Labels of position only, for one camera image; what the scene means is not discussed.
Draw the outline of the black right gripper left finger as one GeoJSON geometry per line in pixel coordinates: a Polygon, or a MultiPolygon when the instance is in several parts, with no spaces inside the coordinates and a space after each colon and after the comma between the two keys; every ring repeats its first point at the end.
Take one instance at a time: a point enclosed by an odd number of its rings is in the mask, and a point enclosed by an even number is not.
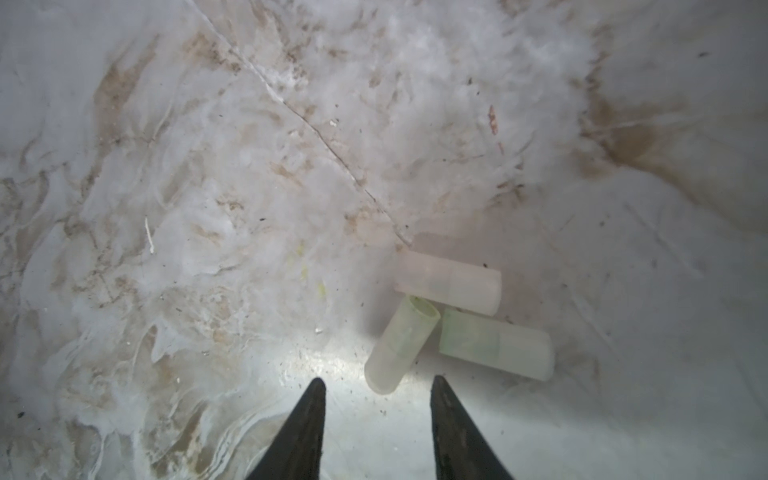
{"type": "Polygon", "coordinates": [[[326,385],[314,378],[248,480],[318,480],[326,414],[326,385]]]}

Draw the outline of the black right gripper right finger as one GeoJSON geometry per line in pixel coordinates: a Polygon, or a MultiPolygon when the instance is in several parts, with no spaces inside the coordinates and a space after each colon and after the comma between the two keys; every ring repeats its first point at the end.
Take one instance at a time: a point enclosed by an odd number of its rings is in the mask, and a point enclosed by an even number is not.
{"type": "Polygon", "coordinates": [[[513,480],[442,375],[434,377],[430,408],[438,480],[513,480]]]}

